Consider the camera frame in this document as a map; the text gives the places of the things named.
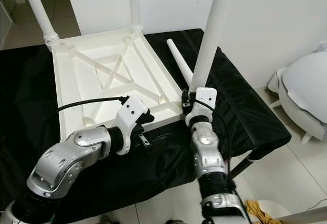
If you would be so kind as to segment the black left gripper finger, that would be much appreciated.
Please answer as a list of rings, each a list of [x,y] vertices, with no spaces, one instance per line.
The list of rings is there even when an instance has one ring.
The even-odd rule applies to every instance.
[[[142,127],[144,124],[152,123],[154,119],[154,115],[152,115],[150,109],[148,109],[147,112],[142,113],[140,117],[138,117],[135,123],[138,127]]]

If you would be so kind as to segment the white plastic table leg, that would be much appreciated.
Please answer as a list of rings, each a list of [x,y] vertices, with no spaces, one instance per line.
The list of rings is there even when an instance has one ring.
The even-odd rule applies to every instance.
[[[175,42],[173,42],[171,38],[168,38],[168,40],[166,40],[166,44],[168,45],[173,55],[173,58],[177,63],[177,66],[184,78],[184,81],[186,82],[187,86],[190,87],[192,83],[193,72],[190,70],[189,65],[187,64],[186,60],[183,58]]]
[[[41,0],[28,0],[30,3],[33,14],[35,15],[36,21],[40,26],[40,30],[43,34],[43,40],[47,47],[61,45],[61,38],[58,33],[54,30],[49,16],[43,7]]]
[[[196,93],[200,87],[206,85],[211,70],[219,40],[229,14],[232,0],[213,0],[206,21],[204,35],[199,49],[198,58],[189,84],[189,91]]]
[[[141,31],[141,14],[139,0],[129,0],[131,28],[133,31]]]

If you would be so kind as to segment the white plastic children table top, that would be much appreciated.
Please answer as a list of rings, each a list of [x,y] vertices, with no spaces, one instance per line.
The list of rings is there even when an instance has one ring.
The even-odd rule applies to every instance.
[[[140,98],[155,119],[145,130],[161,128],[183,119],[182,91],[145,36],[116,30],[64,38],[50,47],[59,107],[79,102],[59,112],[59,137],[91,126],[112,126],[121,107],[110,96]]]

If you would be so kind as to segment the black-legged table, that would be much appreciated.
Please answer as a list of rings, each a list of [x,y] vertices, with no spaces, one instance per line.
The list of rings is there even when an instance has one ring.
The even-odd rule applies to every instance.
[[[240,173],[244,172],[253,163],[259,161],[258,159],[253,159],[251,154],[246,154],[242,157],[238,156],[236,159],[239,159],[238,163],[233,168],[231,168],[229,172],[229,179],[231,180],[240,175]]]

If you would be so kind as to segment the mustard yellow cloth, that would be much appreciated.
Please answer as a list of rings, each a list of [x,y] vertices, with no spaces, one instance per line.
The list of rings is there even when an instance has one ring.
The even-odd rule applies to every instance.
[[[269,224],[271,217],[262,210],[259,201],[246,200],[245,205],[253,224]]]

